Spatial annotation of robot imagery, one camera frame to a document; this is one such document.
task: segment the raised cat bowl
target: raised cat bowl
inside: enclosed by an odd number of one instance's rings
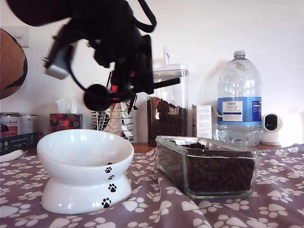
[[[94,212],[131,195],[125,172],[134,148],[122,137],[95,130],[64,130],[43,137],[37,153],[51,176],[41,202],[47,211]]]

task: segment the cardboard box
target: cardboard box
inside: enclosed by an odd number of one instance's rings
[[[49,132],[82,129],[82,114],[55,113],[49,115]]]
[[[38,132],[0,138],[0,155],[5,155],[16,150],[25,151],[34,148],[37,146],[38,140]]]
[[[192,107],[192,136],[212,139],[211,105]]]

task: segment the large plastic water bottle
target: large plastic water bottle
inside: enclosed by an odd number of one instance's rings
[[[218,139],[244,146],[261,141],[262,80],[256,67],[236,51],[218,81]]]

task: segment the security camera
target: security camera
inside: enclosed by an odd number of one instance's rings
[[[262,117],[262,144],[281,145],[280,129],[283,126],[282,118],[274,113]]]

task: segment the purple tablecloth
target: purple tablecloth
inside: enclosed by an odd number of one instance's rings
[[[250,198],[195,202],[154,169],[155,151],[135,154],[127,171],[130,199],[75,216],[41,207],[49,176],[37,156],[2,163],[0,228],[304,228],[303,151],[303,146],[267,151]]]

